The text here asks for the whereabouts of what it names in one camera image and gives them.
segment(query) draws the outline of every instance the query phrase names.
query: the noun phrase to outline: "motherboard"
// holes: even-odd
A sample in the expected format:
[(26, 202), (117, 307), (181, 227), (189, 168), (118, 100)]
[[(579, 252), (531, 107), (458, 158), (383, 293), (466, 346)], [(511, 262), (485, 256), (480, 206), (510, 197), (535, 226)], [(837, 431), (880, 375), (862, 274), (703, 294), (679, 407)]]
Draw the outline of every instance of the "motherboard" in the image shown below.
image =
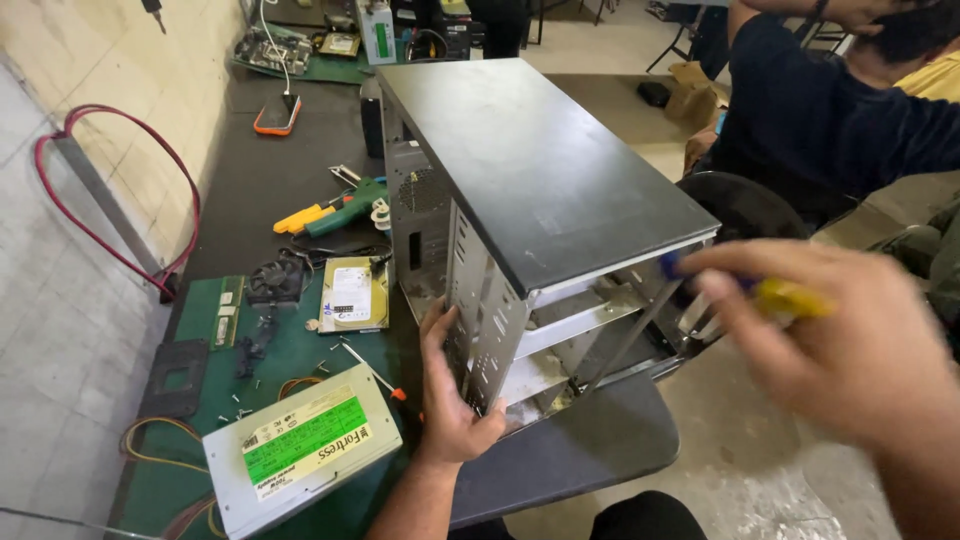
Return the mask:
[(233, 58), (290, 75), (303, 75), (310, 58), (311, 45), (306, 36), (273, 36), (275, 47), (262, 28), (250, 27), (233, 48)]

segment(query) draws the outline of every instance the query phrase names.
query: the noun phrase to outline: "orange phone case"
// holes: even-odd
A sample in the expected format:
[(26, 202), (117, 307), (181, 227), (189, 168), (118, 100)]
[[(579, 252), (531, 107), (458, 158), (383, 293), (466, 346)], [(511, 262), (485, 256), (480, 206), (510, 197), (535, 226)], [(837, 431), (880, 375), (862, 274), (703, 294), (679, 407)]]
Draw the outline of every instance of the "orange phone case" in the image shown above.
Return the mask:
[(260, 116), (263, 115), (263, 110), (260, 111), (260, 114), (256, 116), (256, 120), (253, 120), (253, 130), (259, 134), (264, 135), (289, 135), (290, 132), (294, 129), (294, 122), (297, 120), (297, 114), (300, 113), (300, 98), (297, 98), (297, 106), (294, 107), (294, 113), (290, 115), (290, 123), (287, 124), (285, 128), (261, 128), (257, 126), (257, 122), (260, 121)]

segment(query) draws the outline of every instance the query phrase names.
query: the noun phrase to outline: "dark blue shirt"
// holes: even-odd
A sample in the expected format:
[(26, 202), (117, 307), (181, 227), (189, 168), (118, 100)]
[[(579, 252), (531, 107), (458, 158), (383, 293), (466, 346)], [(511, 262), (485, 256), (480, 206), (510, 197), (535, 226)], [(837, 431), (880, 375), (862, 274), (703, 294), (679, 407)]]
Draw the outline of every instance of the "dark blue shirt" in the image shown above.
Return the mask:
[(730, 172), (789, 171), (861, 199), (900, 177), (960, 169), (960, 105), (867, 86), (841, 58), (808, 55), (770, 14), (740, 28), (730, 72), (730, 112), (712, 154), (752, 162)]

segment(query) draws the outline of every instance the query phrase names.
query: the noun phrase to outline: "smartphone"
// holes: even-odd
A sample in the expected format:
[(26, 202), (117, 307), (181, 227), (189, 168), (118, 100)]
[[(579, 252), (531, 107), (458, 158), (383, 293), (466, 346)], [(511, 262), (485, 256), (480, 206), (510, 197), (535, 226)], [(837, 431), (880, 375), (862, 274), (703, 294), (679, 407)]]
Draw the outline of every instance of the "smartphone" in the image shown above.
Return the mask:
[(267, 98), (260, 114), (253, 120), (253, 130), (264, 135), (289, 135), (300, 112), (297, 94), (279, 94)]

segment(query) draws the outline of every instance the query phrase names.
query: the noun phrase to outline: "green work mat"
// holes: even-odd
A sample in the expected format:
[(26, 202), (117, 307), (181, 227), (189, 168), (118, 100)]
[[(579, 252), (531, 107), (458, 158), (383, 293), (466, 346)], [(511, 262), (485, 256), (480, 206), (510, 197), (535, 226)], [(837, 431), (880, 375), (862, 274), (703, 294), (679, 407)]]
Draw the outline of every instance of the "green work mat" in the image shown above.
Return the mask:
[[(263, 27), (263, 25), (259, 22), (256, 23), (256, 26), (258, 28)], [(274, 36), (303, 36), (303, 34), (299, 32), (287, 30), (282, 26), (270, 24), (269, 22), (267, 23), (267, 28), (270, 29), (270, 33)], [(403, 48), (406, 46), (406, 41), (395, 39), (395, 42), (396, 63), (404, 63), (402, 52)], [(264, 73), (266, 75), (279, 77), (281, 79), (283, 78), (282, 71), (266, 69), (264, 67), (260, 67), (259, 65), (253, 65), (237, 59), (233, 59), (233, 63), (242, 65), (252, 69), (253, 71), (259, 71), (260, 73)], [(295, 81), (328, 81), (331, 83), (362, 85), (363, 82), (372, 74), (373, 68), (370, 66), (370, 63), (367, 62), (367, 54), (363, 50), (363, 45), (361, 45), (360, 52), (357, 54), (356, 60), (313, 55), (310, 57), (310, 61), (307, 62), (306, 69), (303, 71), (303, 74), (291, 75), (290, 78)]]
[[(303, 293), (298, 310), (280, 313), (276, 336), (267, 345), (266, 357), (254, 364), (255, 372), (251, 379), (233, 377), (233, 350), (210, 353), (200, 406), (192, 417), (185, 419), (201, 436), (224, 424), (217, 420), (219, 415), (233, 420), (241, 406), (259, 410), (275, 403), (280, 386), (287, 380), (311, 375), (328, 377), (314, 370), (322, 359), (326, 359), (324, 368), (333, 375), (356, 365), (356, 360), (343, 347), (330, 351), (330, 347), (337, 343), (335, 336), (319, 336), (303, 327), (308, 319), (317, 318), (320, 312), (322, 275), (318, 273)], [(220, 303), (220, 285), (219, 279), (190, 283), (177, 326), (177, 341), (210, 338)], [(348, 338), (357, 354), (384, 378), (398, 385), (401, 363), (416, 362), (419, 365), (420, 352), (416, 323), (398, 287), (394, 287), (390, 301), (393, 328), (375, 333), (349, 334)], [(237, 339), (245, 335), (255, 336), (258, 318), (259, 313), (244, 301), (237, 323)], [(260, 380), (259, 388), (255, 388), (257, 380)], [(305, 387), (298, 386), (294, 392)], [(231, 398), (234, 394), (240, 400), (239, 404)], [(397, 453), (375, 463), (329, 496), (258, 537), (301, 540), (362, 536), (409, 462), (410, 445), (406, 443), (409, 435), (404, 428), (403, 418), (393, 406), (395, 403), (391, 400), (391, 409), (405, 441)], [(415, 417), (404, 416), (416, 422)], [(160, 423), (140, 429), (144, 430), (143, 444), (139, 448), (142, 454), (206, 468), (203, 446), (182, 430)], [(165, 463), (138, 462), (133, 470), (126, 501), (119, 506), (122, 511), (116, 514), (119, 518), (113, 525), (123, 530), (157, 536), (174, 516), (212, 489), (210, 477), (203, 473)], [(216, 538), (206, 525), (205, 515), (198, 518), (181, 537), (182, 540), (200, 538)]]

